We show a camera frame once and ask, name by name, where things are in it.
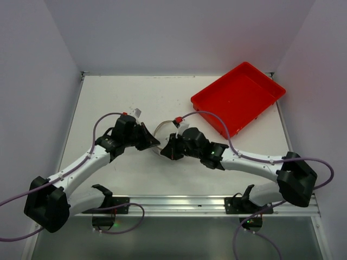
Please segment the white mesh laundry bag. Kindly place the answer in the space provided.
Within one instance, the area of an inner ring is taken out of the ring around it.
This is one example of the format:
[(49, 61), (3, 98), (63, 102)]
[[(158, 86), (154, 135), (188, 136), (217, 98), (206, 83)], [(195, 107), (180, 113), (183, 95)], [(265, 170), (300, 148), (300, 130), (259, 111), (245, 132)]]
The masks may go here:
[(160, 144), (154, 147), (152, 150), (160, 155), (162, 149), (168, 144), (170, 134), (176, 133), (177, 127), (171, 120), (165, 120), (161, 122), (154, 130), (153, 136), (160, 142)]

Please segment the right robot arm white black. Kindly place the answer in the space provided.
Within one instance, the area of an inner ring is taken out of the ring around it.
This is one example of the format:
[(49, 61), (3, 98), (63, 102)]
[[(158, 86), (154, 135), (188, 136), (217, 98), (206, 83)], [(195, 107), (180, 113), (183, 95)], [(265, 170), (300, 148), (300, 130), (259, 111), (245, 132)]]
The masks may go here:
[(160, 154), (170, 160), (192, 157), (209, 169), (240, 171), (268, 179), (269, 183), (246, 188), (243, 203), (253, 207), (282, 200), (308, 207), (317, 180), (316, 172), (296, 153), (272, 157), (232, 151), (228, 145), (209, 141), (196, 127), (170, 134)]

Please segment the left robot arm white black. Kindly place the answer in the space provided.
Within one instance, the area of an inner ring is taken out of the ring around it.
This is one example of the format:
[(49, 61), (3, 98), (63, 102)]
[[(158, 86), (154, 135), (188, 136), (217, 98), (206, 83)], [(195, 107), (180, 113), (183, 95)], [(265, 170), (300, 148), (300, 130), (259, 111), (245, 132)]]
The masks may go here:
[(69, 217), (86, 211), (111, 212), (116, 206), (113, 193), (100, 184), (85, 192), (76, 189), (91, 175), (122, 155), (126, 148), (139, 151), (160, 142), (137, 118), (119, 114), (115, 125), (100, 137), (93, 137), (91, 148), (77, 161), (44, 179), (35, 178), (29, 189), (24, 214), (50, 233), (61, 229)]

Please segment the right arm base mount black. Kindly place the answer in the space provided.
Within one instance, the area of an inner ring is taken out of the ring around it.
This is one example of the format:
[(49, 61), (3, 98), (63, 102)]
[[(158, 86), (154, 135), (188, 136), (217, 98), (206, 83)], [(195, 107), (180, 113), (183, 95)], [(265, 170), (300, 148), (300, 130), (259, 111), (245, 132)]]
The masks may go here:
[[(249, 200), (249, 194), (254, 185), (249, 185), (243, 194), (236, 193), (232, 197), (224, 198), (224, 208), (227, 215), (251, 215), (260, 210), (267, 208), (265, 206), (257, 206)], [(273, 214), (273, 209), (267, 209), (261, 214), (247, 220), (242, 227), (248, 231), (260, 231), (263, 225), (263, 214)]]

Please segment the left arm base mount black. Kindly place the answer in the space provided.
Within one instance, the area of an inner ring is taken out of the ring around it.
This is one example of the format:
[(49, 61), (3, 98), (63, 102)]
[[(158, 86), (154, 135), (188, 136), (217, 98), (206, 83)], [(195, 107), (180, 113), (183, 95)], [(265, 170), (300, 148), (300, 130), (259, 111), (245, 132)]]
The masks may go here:
[(130, 202), (129, 197), (112, 197), (104, 206), (92, 209), (92, 226), (98, 230), (109, 231), (116, 225), (116, 215), (128, 214), (128, 205), (121, 206)]

